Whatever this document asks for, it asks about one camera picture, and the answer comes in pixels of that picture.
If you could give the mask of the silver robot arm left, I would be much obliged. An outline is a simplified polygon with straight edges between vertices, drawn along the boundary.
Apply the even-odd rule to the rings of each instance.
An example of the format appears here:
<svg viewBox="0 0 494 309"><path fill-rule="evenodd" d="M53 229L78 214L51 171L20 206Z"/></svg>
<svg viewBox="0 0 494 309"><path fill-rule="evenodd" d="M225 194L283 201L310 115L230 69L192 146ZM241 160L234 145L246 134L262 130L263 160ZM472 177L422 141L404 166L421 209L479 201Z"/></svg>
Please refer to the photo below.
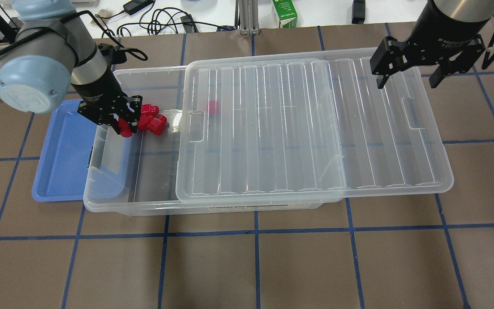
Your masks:
<svg viewBox="0 0 494 309"><path fill-rule="evenodd" d="M51 113L69 88L81 101L77 112L96 125L129 137L138 130L142 97L127 95L111 67L135 48L98 44L70 0L13 0L22 27L15 41L0 45L0 103L22 112Z"/></svg>

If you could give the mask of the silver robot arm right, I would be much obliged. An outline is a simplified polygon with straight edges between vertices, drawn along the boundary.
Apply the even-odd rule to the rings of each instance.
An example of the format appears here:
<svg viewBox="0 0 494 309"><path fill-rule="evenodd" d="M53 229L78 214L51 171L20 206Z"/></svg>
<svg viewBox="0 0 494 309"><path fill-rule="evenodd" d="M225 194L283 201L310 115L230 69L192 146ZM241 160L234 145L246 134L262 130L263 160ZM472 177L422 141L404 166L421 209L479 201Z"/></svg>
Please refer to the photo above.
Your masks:
<svg viewBox="0 0 494 309"><path fill-rule="evenodd" d="M466 73L484 56L494 62L494 0L429 0L405 41L387 36L369 64L382 89L390 76L412 67L436 65L432 88L455 73Z"/></svg>

